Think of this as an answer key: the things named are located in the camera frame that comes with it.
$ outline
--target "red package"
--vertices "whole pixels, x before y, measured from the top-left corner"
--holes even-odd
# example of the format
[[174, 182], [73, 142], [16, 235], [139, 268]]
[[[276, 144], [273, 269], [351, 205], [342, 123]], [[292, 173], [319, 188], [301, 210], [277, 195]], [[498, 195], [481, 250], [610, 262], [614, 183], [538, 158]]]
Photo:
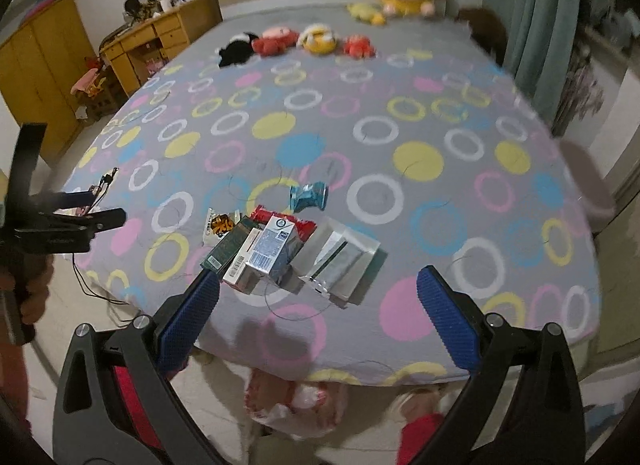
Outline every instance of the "red package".
[[295, 216], [291, 216], [289, 214], [267, 210], [262, 205], [258, 205], [249, 217], [255, 222], [267, 225], [273, 216], [284, 218], [294, 223], [296, 230], [298, 231], [298, 237], [303, 243], [305, 243], [311, 237], [311, 234], [314, 233], [314, 230], [316, 230], [316, 224], [312, 221], [299, 220]]

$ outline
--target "black and white plush toy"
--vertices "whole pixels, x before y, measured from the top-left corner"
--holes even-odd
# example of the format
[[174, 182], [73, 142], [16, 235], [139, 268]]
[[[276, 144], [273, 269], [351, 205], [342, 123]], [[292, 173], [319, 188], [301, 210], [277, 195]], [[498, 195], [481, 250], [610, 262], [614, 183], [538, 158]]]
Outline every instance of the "black and white plush toy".
[[224, 48], [219, 48], [217, 54], [220, 55], [220, 63], [218, 66], [224, 68], [231, 64], [244, 64], [255, 53], [251, 46], [251, 42], [258, 39], [258, 36], [251, 32], [245, 32], [238, 36], [233, 36], [229, 40], [229, 44]]

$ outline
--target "teal curtain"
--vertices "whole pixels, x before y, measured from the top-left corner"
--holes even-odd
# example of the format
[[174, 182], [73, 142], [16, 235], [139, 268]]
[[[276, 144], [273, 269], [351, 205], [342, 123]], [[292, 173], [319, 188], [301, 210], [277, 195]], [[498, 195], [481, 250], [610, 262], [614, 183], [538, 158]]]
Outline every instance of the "teal curtain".
[[574, 43], [580, 0], [484, 0], [509, 32], [504, 67], [551, 125]]

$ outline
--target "bed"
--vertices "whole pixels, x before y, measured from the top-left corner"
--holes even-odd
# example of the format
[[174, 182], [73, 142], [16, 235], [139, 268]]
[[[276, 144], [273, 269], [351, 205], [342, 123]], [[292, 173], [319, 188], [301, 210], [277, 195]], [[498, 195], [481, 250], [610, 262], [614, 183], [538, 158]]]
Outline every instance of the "bed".
[[[427, 264], [513, 325], [558, 321], [571, 343], [600, 315], [593, 245], [571, 175], [513, 80], [451, 20], [378, 28], [364, 0], [220, 0], [225, 22], [147, 83], [109, 122], [65, 189], [120, 168], [100, 207], [126, 225], [97, 236], [78, 267], [153, 313], [207, 254], [207, 209], [286, 210], [289, 187], [326, 182], [324, 215], [381, 248], [350, 304], [261, 282], [222, 286], [198, 345], [285, 379], [395, 385], [449, 381], [453, 365], [415, 293]], [[447, 0], [438, 0], [441, 13]], [[327, 23], [364, 34], [378, 56], [253, 57], [220, 70], [238, 33]]]

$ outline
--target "wooden wardrobe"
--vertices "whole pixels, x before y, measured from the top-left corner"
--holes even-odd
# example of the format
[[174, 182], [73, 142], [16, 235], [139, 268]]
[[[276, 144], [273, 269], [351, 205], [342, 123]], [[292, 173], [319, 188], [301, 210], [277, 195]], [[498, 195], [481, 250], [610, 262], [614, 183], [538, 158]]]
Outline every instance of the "wooden wardrobe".
[[0, 92], [18, 125], [49, 124], [40, 156], [50, 166], [82, 130], [70, 91], [94, 55], [74, 0], [57, 0], [0, 45]]

